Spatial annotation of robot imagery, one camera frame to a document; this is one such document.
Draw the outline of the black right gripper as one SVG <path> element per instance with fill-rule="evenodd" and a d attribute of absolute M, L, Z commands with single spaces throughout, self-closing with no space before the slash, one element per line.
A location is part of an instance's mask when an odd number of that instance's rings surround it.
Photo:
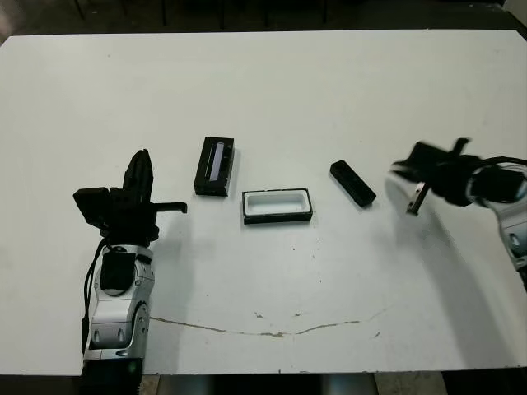
<path fill-rule="evenodd" d="M 390 166 L 390 172 L 409 183 L 417 184 L 408 204 L 408 214 L 418 214 L 430 191 L 458 206 L 469 205 L 462 191 L 469 178 L 469 163 L 473 159 L 472 156 L 462 155 L 469 142 L 468 138 L 458 138 L 449 151 L 417 142 L 408 157 L 409 164 L 396 161 Z"/>

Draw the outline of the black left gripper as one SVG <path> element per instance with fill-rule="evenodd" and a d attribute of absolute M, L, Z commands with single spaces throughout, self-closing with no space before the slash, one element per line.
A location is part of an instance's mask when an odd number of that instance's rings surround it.
<path fill-rule="evenodd" d="M 110 189 L 110 207 L 100 230 L 109 244 L 148 247 L 159 237 L 158 212 L 187 212 L 186 202 L 152 202 L 153 180 L 148 150 L 137 151 L 125 171 L 123 188 Z"/>

